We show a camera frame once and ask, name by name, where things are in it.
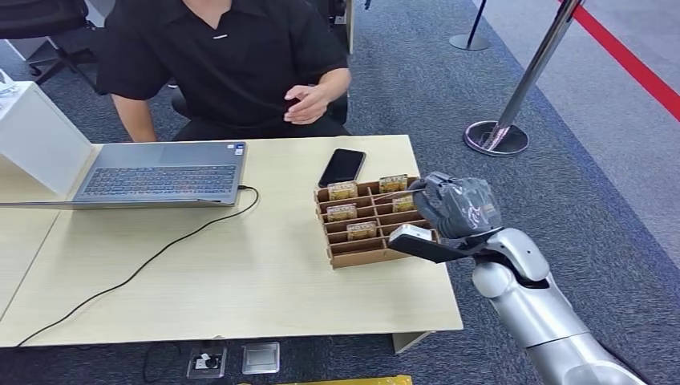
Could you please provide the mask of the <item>person's left hand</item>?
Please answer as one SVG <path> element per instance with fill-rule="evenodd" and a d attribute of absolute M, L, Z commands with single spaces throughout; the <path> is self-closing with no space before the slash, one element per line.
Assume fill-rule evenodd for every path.
<path fill-rule="evenodd" d="M 292 87 L 285 94 L 285 100 L 294 101 L 284 114 L 284 121 L 303 125 L 317 121 L 326 113 L 331 100 L 330 89 L 325 85 Z"/>

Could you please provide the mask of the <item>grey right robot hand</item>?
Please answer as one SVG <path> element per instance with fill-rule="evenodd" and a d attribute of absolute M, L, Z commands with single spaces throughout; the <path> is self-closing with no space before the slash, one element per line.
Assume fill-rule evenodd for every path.
<path fill-rule="evenodd" d="M 502 227 L 496 199 L 484 179 L 431 172 L 411 183 L 408 191 L 420 215 L 445 238 L 474 237 Z"/>

